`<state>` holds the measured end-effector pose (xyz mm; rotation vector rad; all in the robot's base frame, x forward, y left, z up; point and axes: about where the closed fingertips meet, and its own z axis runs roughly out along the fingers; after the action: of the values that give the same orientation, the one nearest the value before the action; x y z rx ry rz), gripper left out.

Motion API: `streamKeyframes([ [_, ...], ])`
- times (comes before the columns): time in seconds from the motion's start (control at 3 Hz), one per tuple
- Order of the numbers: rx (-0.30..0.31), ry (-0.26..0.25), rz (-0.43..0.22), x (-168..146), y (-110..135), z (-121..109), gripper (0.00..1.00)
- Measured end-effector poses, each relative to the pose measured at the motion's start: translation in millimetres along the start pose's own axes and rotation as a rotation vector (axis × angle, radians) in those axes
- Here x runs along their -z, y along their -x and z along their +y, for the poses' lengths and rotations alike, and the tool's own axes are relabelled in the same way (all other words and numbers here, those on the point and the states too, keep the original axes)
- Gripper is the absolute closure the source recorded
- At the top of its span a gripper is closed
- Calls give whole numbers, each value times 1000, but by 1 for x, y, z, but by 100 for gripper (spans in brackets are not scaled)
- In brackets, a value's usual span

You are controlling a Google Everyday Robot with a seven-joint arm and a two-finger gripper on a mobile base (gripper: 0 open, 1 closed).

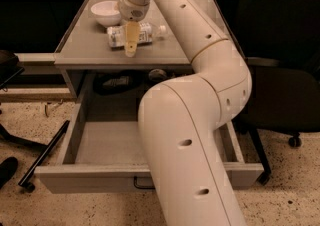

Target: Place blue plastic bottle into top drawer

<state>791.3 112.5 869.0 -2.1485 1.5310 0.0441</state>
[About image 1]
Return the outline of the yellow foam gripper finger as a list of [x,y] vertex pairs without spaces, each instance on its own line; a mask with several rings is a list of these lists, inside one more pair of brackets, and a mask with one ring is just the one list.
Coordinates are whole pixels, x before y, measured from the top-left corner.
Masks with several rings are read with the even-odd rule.
[[136,21],[128,21],[125,25],[125,54],[133,57],[139,41],[140,25]]

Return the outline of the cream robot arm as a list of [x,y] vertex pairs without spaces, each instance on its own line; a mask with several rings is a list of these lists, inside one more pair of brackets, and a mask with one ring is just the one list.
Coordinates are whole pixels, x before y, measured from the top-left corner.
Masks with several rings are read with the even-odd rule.
[[156,3],[193,72],[163,81],[138,110],[142,147],[168,226],[247,226],[214,140],[251,94],[249,69],[233,42],[193,0],[120,0],[125,51]]

